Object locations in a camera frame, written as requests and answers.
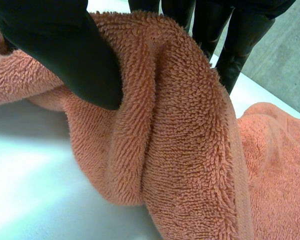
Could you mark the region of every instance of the white table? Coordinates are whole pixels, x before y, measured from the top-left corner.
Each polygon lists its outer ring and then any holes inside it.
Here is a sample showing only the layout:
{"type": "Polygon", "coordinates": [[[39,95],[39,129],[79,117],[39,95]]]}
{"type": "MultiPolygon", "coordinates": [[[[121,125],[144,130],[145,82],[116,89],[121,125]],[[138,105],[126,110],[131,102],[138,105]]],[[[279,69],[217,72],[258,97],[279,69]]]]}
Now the white table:
{"type": "MultiPolygon", "coordinates": [[[[88,10],[95,9],[129,11],[120,0],[91,1],[88,10]]],[[[270,102],[300,118],[242,74],[231,99],[237,117],[270,102]]],[[[157,239],[145,207],[109,204],[90,185],[73,158],[64,114],[26,101],[0,106],[0,240],[157,239]]]]}

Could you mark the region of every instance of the towel fold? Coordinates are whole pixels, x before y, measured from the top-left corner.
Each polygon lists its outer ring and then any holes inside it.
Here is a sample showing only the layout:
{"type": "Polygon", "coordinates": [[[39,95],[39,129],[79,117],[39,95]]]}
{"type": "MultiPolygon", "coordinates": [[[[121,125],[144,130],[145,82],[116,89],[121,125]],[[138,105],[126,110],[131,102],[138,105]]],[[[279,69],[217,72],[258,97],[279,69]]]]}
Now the towel fold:
{"type": "Polygon", "coordinates": [[[0,55],[0,104],[65,112],[91,184],[111,203],[146,204],[166,240],[300,239],[300,120],[260,103],[237,121],[217,72],[173,20],[91,15],[119,59],[118,111],[76,97],[20,50],[0,55]]]}

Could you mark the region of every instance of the gloved hand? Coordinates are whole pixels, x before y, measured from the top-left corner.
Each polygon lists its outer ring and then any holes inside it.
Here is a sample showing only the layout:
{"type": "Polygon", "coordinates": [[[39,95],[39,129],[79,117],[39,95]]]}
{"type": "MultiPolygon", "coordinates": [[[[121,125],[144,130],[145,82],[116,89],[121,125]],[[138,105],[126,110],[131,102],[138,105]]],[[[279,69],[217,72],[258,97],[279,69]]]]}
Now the gloved hand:
{"type": "Polygon", "coordinates": [[[123,96],[117,57],[87,5],[88,0],[0,0],[0,31],[79,98],[116,110],[123,96]]]}

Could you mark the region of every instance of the gray floor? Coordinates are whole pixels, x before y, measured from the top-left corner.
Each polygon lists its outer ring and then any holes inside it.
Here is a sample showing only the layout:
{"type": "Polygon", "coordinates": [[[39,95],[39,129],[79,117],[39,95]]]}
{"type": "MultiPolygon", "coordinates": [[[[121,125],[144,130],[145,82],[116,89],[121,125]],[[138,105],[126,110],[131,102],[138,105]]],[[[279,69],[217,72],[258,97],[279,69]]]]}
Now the gray floor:
{"type": "MultiPolygon", "coordinates": [[[[215,51],[218,56],[226,34],[225,30],[215,51]]],[[[300,112],[300,0],[276,19],[242,72],[300,112]]]]}

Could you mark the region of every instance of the orange towel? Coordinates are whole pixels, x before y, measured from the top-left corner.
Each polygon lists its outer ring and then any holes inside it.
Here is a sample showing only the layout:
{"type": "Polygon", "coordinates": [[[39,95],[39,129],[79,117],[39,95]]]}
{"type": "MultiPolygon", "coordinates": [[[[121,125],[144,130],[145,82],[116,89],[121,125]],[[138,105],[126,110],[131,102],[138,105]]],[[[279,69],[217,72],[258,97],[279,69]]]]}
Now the orange towel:
{"type": "Polygon", "coordinates": [[[77,98],[19,50],[0,55],[0,104],[64,111],[91,184],[114,204],[146,204],[165,240],[300,239],[300,120],[260,103],[237,122],[217,73],[168,18],[92,17],[119,58],[118,111],[77,98]]]}

